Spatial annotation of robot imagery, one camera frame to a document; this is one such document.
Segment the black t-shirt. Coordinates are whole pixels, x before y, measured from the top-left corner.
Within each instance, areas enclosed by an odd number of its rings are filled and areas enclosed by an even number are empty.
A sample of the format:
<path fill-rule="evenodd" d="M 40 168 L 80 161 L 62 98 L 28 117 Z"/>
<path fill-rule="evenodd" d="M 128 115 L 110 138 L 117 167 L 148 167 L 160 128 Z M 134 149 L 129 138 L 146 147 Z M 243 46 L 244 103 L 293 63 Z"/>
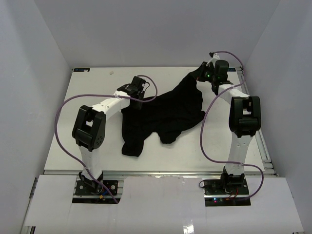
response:
<path fill-rule="evenodd" d="M 155 99 L 145 98 L 140 110 L 122 109 L 123 155 L 140 156 L 144 140 L 152 133 L 158 134 L 161 143 L 171 144 L 183 131 L 203 120 L 205 112 L 202 92 L 197 88 L 198 77 L 198 72 L 189 72 L 173 90 Z"/>

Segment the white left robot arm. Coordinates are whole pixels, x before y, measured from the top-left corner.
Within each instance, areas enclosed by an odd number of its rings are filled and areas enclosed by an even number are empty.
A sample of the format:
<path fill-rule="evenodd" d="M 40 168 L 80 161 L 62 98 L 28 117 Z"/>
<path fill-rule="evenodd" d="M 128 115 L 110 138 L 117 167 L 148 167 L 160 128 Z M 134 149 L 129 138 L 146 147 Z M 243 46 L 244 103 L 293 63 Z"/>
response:
<path fill-rule="evenodd" d="M 72 137 L 79 147 L 84 167 L 79 178 L 91 193 L 97 194 L 102 188 L 99 184 L 103 180 L 99 148 L 104 142 L 106 120 L 127 107 L 140 109 L 146 84 L 145 79 L 135 76 L 131 83 L 117 88 L 104 101 L 79 108 Z"/>

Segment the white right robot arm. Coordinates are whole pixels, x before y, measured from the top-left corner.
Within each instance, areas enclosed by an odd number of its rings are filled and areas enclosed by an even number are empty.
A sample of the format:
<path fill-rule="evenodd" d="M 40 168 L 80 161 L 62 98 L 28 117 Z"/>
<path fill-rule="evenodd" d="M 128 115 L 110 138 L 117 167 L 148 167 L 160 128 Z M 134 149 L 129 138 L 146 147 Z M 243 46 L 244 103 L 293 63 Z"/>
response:
<path fill-rule="evenodd" d="M 261 128 L 261 106 L 258 96 L 250 96 L 239 90 L 228 79 L 229 63 L 225 60 L 203 62 L 199 67 L 197 81 L 209 82 L 215 98 L 221 98 L 230 106 L 229 129 L 232 133 L 230 152 L 226 161 L 207 158 L 214 163 L 224 164 L 219 180 L 220 188 L 226 193 L 237 192 L 245 180 L 244 168 L 249 144 Z"/>

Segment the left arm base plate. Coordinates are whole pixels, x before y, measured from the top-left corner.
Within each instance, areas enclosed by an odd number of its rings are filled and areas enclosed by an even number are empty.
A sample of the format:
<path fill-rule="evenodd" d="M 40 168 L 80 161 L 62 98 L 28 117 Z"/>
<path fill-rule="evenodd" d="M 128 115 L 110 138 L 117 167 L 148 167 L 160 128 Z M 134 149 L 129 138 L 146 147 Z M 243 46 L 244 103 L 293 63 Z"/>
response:
<path fill-rule="evenodd" d="M 116 199 L 117 202 L 121 199 L 121 192 L 119 192 L 118 180 L 104 180 L 102 182 Z M 75 183 L 72 203 L 74 204 L 116 204 L 112 196 L 102 186 L 88 188 L 81 180 Z"/>

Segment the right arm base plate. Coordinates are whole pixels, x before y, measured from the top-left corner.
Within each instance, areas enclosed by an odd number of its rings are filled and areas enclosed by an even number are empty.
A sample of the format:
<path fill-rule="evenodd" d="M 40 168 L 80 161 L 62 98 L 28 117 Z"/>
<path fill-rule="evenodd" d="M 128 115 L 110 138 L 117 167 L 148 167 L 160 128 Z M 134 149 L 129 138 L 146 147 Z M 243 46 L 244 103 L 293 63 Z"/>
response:
<path fill-rule="evenodd" d="M 205 207 L 251 206 L 246 180 L 238 187 L 225 189 L 220 179 L 205 179 L 199 187 L 204 192 Z"/>

